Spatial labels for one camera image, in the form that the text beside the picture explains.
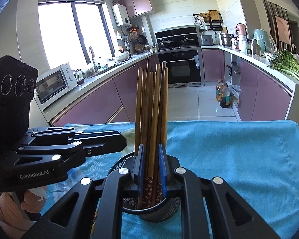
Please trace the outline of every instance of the tile floor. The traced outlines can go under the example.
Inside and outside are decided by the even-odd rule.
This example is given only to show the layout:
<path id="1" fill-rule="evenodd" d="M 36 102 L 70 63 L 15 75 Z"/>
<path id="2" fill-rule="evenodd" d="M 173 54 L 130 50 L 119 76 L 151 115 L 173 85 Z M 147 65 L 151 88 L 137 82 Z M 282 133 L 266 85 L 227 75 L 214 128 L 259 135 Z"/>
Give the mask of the tile floor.
<path id="1" fill-rule="evenodd" d="M 237 121 L 231 107 L 220 107 L 215 86 L 168 89 L 168 121 Z"/>

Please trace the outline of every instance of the countertop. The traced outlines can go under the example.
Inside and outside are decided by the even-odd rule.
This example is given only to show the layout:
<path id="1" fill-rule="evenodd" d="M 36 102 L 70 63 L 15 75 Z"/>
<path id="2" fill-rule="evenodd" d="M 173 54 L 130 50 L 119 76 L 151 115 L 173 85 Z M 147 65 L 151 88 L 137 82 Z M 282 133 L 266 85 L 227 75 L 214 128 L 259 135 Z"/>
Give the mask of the countertop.
<path id="1" fill-rule="evenodd" d="M 295 79 L 291 76 L 288 76 L 280 71 L 273 70 L 273 69 L 269 68 L 268 65 L 270 64 L 270 62 L 266 58 L 259 57 L 259 56 L 252 56 L 252 55 L 249 55 L 246 53 L 242 53 L 241 51 L 232 49 L 231 47 L 223 47 L 223 46 L 219 46 L 219 45 L 201 46 L 201 49 L 211 49 L 211 48 L 222 49 L 224 51 L 230 52 L 238 57 L 241 57 L 241 58 L 249 61 L 250 63 L 258 66 L 262 70 L 266 71 L 267 73 L 269 73 L 270 75 L 275 77 L 277 80 L 279 80 L 281 83 L 283 83 L 285 86 L 287 86 L 292 91 L 295 91 L 296 85 L 299 85 L 299 81 L 297 79 Z"/>
<path id="2" fill-rule="evenodd" d="M 139 61 L 151 55 L 153 55 L 152 52 L 144 52 L 140 55 L 133 55 L 132 58 L 124 64 L 112 68 L 111 70 L 103 74 L 100 74 L 98 76 L 84 79 L 84 83 L 82 85 L 75 87 L 70 92 L 68 92 L 60 99 L 55 101 L 53 104 L 51 104 L 49 107 L 43 110 L 46 120 L 50 121 L 58 113 L 60 113 L 65 107 L 70 105 L 76 99 L 78 99 L 79 97 L 81 97 L 82 95 L 84 95 L 85 93 L 87 93 L 88 91 L 96 87 L 97 85 L 100 85 L 101 83 L 105 82 L 113 75 L 123 71 L 124 69 L 130 67 L 131 65 L 134 65 L 135 63 L 138 63 Z"/>

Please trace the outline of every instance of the cutting board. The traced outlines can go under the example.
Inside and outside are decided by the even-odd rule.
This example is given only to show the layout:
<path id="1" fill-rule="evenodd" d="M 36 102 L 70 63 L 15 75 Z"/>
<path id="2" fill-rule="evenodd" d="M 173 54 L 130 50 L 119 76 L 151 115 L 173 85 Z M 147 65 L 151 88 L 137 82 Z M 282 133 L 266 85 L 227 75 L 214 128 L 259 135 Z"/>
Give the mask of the cutting board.
<path id="1" fill-rule="evenodd" d="M 209 12 L 209 15 L 210 15 L 210 19 L 212 21 L 220 21 L 221 20 L 219 14 L 218 14 L 218 11 L 210 10 L 208 12 Z"/>

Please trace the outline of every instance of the water heater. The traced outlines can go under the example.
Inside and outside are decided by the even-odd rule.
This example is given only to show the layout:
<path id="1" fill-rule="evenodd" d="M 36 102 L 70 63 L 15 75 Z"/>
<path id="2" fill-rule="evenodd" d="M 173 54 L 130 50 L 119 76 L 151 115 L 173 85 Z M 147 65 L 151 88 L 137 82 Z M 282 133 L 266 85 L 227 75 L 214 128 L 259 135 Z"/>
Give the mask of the water heater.
<path id="1" fill-rule="evenodd" d="M 118 27 L 131 25 L 128 18 L 128 12 L 124 5 L 115 4 L 112 6 L 112 9 Z"/>

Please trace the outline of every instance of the white microwave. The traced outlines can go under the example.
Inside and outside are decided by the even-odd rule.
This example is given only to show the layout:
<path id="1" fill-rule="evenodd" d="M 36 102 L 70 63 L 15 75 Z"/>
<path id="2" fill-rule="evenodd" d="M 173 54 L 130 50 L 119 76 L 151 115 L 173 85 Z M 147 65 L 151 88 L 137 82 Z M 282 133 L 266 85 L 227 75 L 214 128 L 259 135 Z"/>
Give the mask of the white microwave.
<path id="1" fill-rule="evenodd" d="M 35 100 L 41 110 L 44 110 L 57 99 L 77 86 L 69 63 L 60 65 L 40 74 L 35 86 Z"/>

